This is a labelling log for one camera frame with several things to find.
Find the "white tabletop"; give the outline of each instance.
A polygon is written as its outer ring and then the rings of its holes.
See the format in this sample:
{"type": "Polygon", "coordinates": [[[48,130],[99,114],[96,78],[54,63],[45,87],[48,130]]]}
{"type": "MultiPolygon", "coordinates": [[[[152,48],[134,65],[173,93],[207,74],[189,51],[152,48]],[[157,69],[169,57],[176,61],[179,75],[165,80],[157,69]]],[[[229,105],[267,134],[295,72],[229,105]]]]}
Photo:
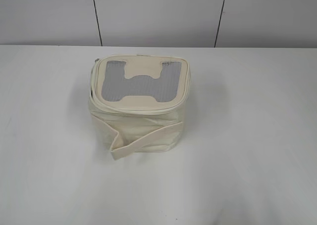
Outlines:
{"type": "Polygon", "coordinates": [[[0,46],[0,224],[317,224],[317,50],[0,46]],[[181,142],[114,161],[88,102],[96,58],[179,56],[181,142]]]}

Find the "cooler bag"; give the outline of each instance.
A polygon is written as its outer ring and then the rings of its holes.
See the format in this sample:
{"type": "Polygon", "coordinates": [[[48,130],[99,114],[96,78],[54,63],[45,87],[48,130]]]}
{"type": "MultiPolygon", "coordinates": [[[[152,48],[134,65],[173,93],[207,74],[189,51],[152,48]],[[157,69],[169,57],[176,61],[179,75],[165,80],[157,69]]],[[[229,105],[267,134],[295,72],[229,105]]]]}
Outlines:
{"type": "Polygon", "coordinates": [[[97,59],[91,74],[89,110],[113,158],[173,148],[183,130],[189,85],[189,64],[181,58],[97,59]]]}

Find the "fabric strap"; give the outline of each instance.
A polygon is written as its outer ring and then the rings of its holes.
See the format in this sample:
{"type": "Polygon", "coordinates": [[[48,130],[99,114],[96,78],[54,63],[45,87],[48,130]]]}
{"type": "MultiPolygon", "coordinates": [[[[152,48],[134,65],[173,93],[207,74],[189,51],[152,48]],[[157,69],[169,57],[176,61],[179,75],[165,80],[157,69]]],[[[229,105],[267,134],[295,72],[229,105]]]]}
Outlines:
{"type": "Polygon", "coordinates": [[[107,132],[110,132],[110,134],[112,134],[112,137],[114,139],[112,141],[110,151],[115,160],[126,157],[140,150],[142,147],[147,146],[150,143],[159,140],[168,134],[181,131],[183,128],[183,122],[161,127],[153,132],[150,132],[149,134],[146,134],[145,136],[135,140],[134,142],[128,145],[124,145],[122,136],[117,130],[115,130],[113,127],[111,127],[109,124],[107,124],[100,118],[94,115],[92,115],[92,117],[93,120],[95,120],[95,123],[98,124],[99,128],[104,128],[107,132]]]}

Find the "bag lid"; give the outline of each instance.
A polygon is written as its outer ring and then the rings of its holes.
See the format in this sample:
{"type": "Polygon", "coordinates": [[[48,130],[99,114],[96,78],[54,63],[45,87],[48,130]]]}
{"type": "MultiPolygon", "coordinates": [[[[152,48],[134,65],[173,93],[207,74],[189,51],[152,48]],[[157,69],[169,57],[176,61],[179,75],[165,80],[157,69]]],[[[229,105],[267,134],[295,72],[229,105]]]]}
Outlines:
{"type": "Polygon", "coordinates": [[[95,68],[94,94],[111,109],[167,110],[187,98],[189,64],[181,58],[110,56],[98,60],[95,68]]]}

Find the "gray mesh panel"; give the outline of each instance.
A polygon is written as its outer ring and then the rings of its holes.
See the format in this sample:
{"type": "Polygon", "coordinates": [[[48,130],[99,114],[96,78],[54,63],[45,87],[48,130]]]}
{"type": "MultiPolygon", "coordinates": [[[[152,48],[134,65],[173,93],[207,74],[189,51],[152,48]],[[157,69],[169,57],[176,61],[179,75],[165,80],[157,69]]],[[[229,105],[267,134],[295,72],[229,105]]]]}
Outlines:
{"type": "Polygon", "coordinates": [[[158,102],[169,102],[175,99],[182,63],[165,62],[162,64],[160,78],[153,79],[148,75],[136,75],[131,79],[124,78],[124,61],[107,62],[102,97],[110,102],[120,101],[124,96],[152,96],[158,102]]]}

